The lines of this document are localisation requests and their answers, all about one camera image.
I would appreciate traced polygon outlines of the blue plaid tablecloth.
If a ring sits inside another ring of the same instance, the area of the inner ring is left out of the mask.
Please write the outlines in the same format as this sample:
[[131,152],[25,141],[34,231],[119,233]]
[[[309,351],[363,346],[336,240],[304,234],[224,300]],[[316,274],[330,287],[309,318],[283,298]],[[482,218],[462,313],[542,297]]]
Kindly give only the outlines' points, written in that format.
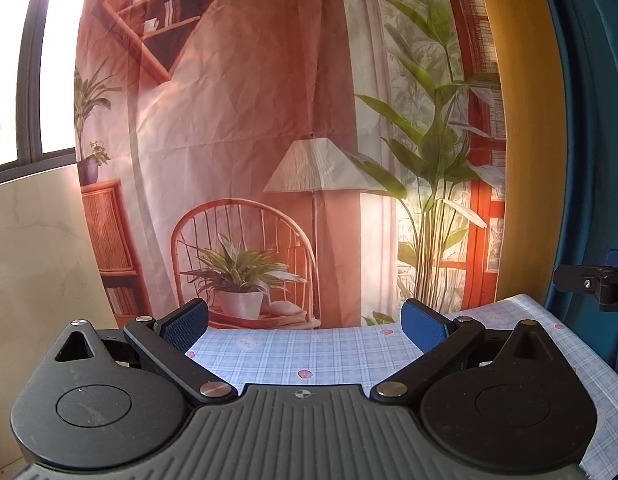
[[[560,348],[597,409],[597,429],[582,461],[594,479],[618,475],[618,375],[565,324],[526,295],[469,312],[487,328],[510,330],[538,321]],[[243,389],[247,384],[339,385],[370,389],[421,355],[399,324],[325,330],[216,330],[185,355]]]

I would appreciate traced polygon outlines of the yellow curtain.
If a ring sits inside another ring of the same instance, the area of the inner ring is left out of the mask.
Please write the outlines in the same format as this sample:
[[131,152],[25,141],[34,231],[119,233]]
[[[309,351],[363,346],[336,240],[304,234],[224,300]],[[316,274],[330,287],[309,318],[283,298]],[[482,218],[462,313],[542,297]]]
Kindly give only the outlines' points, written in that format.
[[485,0],[506,120],[506,206],[498,298],[546,299],[562,222],[566,112],[547,0]]

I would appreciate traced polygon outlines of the printed room backdrop cloth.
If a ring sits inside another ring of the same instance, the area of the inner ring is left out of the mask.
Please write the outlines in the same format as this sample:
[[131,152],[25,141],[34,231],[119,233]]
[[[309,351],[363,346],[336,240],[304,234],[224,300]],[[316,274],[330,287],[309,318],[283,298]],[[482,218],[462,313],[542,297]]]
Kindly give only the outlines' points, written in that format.
[[484,0],[84,0],[74,128],[119,324],[393,321],[496,296],[504,127]]

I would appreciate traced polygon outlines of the teal blue curtain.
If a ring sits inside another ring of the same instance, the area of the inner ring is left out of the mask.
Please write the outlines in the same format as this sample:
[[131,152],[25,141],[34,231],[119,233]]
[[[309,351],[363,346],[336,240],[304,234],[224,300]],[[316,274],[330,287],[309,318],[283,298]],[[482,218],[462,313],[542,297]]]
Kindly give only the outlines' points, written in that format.
[[618,0],[548,0],[566,113],[566,184],[554,263],[602,266],[618,249]]

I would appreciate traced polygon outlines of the dark window frame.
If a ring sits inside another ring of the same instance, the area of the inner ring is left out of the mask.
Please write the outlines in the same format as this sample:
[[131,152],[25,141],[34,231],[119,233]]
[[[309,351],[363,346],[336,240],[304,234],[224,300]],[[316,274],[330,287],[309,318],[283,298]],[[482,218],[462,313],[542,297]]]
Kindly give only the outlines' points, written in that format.
[[16,159],[0,165],[0,184],[77,162],[76,148],[44,153],[40,121],[42,47],[50,0],[29,0],[16,79]]

